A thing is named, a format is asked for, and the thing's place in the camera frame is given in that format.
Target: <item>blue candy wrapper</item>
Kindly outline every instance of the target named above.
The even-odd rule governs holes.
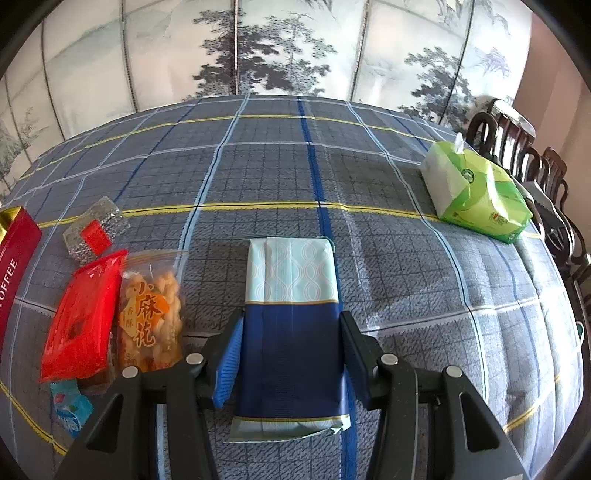
[[[92,413],[92,403],[80,393],[76,380],[52,382],[50,388],[58,421],[76,438]]]

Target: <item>pink wall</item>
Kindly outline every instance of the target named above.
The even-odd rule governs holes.
[[[534,147],[561,153],[569,134],[583,79],[554,34],[535,14],[530,53],[513,106],[534,126]]]
[[[553,147],[567,164],[565,213],[591,247],[591,93],[570,57],[536,15],[530,53],[513,104],[535,127],[534,147]]]

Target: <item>red label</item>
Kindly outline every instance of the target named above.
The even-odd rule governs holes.
[[[84,230],[80,232],[80,236],[95,255],[100,255],[113,244],[98,220],[92,220],[91,223],[86,225]]]

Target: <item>table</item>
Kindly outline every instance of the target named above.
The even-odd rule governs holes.
[[[453,138],[366,105],[232,96],[141,112],[42,155],[7,198],[43,231],[0,363],[0,435],[25,473],[51,478],[71,444],[51,417],[48,385],[37,381],[40,356],[75,270],[61,235],[107,195],[131,222],[117,248],[190,250],[187,351],[243,305],[248,238],[327,236],[344,307],[360,328],[415,367],[459,365],[535,475],[582,396],[573,314],[531,225],[507,245],[437,220],[419,165],[433,142]],[[230,405],[208,418],[225,479],[333,480],[351,440],[358,460],[347,468],[364,475],[377,423],[358,405],[343,435],[227,445],[231,416]],[[422,411],[423,430],[426,422]],[[426,441],[421,435],[422,460]]]

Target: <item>green tissue pack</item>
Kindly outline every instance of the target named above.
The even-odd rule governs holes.
[[[421,173],[437,216],[505,243],[513,243],[532,214],[511,177],[493,162],[452,142],[433,144]]]

